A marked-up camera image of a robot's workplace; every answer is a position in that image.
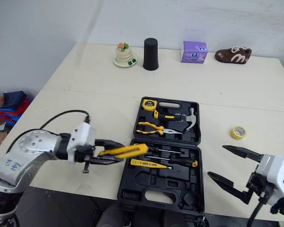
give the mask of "yellow tape roll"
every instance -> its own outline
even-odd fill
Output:
[[[241,126],[236,126],[231,130],[231,137],[233,137],[236,140],[241,140],[245,137],[246,131]]]

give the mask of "hammer head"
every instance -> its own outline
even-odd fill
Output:
[[[194,115],[194,108],[190,108],[190,115],[185,116],[187,122],[191,122],[190,126],[186,128],[186,131],[191,130],[191,128],[195,125],[197,121],[197,117]]]

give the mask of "table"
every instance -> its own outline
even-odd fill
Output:
[[[204,64],[189,64],[179,62],[179,51],[159,50],[160,67],[149,72],[141,67],[142,48],[133,51],[137,65],[120,69],[112,64],[115,46],[75,45],[0,146],[0,158],[21,132],[40,127],[65,110],[88,111],[97,138],[129,144],[143,96],[196,101],[200,104],[205,212],[249,218],[257,196],[246,205],[206,173],[219,173],[246,190],[257,163],[231,154],[222,145],[284,155],[284,69],[279,60],[251,57],[246,65],[223,64],[209,53]],[[46,129],[70,132],[83,119],[80,113],[70,113]],[[230,137],[235,125],[247,130],[243,140]],[[82,174],[83,164],[48,161],[31,186],[116,199],[123,167],[124,162],[90,166],[89,174]],[[257,218],[284,221],[283,215],[270,214],[269,206]]]

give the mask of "brown shoe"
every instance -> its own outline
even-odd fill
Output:
[[[251,56],[251,49],[245,46],[235,46],[230,49],[219,50],[214,56],[223,63],[245,64]]]

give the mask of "purple box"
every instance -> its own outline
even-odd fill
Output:
[[[203,42],[184,41],[181,50],[181,62],[203,63],[207,55],[207,46]]]

